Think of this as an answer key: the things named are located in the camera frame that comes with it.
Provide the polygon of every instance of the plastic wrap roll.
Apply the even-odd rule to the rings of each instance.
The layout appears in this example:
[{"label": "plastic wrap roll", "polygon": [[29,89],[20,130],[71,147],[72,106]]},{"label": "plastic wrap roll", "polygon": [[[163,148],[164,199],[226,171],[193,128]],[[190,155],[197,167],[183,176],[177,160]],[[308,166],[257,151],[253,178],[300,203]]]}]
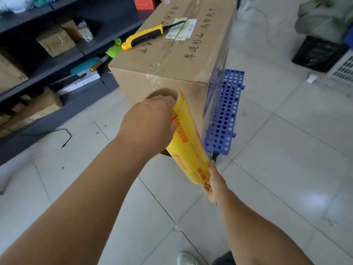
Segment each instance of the plastic wrap roll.
[{"label": "plastic wrap roll", "polygon": [[167,147],[167,151],[191,182],[199,185],[208,182],[210,161],[202,146],[183,92],[171,88],[162,88],[149,95],[149,98],[159,95],[172,96],[176,100],[172,121],[178,125],[178,128]]}]

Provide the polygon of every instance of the sneaker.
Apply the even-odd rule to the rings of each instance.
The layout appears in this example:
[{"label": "sneaker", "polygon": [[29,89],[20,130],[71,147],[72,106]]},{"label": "sneaker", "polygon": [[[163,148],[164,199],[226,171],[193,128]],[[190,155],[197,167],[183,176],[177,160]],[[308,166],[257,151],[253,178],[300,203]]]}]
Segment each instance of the sneaker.
[{"label": "sneaker", "polygon": [[189,252],[182,251],[178,256],[178,265],[201,265],[201,263]]}]

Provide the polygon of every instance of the black cable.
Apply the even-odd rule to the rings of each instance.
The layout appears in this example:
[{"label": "black cable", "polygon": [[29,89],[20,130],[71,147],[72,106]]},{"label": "black cable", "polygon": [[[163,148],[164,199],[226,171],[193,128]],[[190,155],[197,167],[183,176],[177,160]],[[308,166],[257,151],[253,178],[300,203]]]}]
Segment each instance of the black cable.
[{"label": "black cable", "polygon": [[46,134],[50,134],[50,133],[53,133],[53,132],[56,132],[56,131],[61,131],[61,130],[65,130],[69,135],[69,139],[65,142],[64,145],[62,145],[62,148],[66,146],[66,144],[68,143],[68,141],[72,138],[72,135],[71,133],[66,129],[66,128],[63,128],[63,129],[58,129],[58,130],[54,130],[54,131],[50,131],[50,132],[44,132],[44,133],[40,133],[40,134],[36,134],[36,135],[27,135],[27,134],[24,134],[24,135],[19,135],[19,136],[29,136],[29,137],[36,137],[36,136],[40,136],[40,135],[46,135]]}]

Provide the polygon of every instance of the blue plastic pallet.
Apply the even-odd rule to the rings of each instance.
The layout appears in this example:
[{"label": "blue plastic pallet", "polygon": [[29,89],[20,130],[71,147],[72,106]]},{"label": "blue plastic pallet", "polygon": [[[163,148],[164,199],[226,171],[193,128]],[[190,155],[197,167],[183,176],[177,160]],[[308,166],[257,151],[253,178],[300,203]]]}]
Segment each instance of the blue plastic pallet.
[{"label": "blue plastic pallet", "polygon": [[227,155],[232,138],[236,137],[234,124],[241,91],[244,90],[245,72],[226,69],[220,101],[215,107],[212,122],[206,131],[205,150]]}]

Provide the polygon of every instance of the white tile floor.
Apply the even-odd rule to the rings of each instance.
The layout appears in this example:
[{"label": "white tile floor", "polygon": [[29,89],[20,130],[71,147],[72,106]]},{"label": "white tile floor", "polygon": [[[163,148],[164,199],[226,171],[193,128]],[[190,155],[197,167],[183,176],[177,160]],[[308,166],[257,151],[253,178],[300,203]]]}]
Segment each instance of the white tile floor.
[{"label": "white tile floor", "polygon": [[[353,91],[325,78],[307,84],[309,71],[291,63],[304,39],[293,30],[304,1],[248,0],[239,11],[227,67],[246,72],[245,90],[237,136],[217,167],[316,265],[352,265]],[[0,196],[0,252],[114,138],[129,108],[114,91],[65,124],[73,133],[66,147],[68,135],[55,132],[28,149],[33,158]],[[176,264],[181,250],[211,264],[228,250],[226,235],[217,206],[159,155],[129,191],[99,263]]]}]

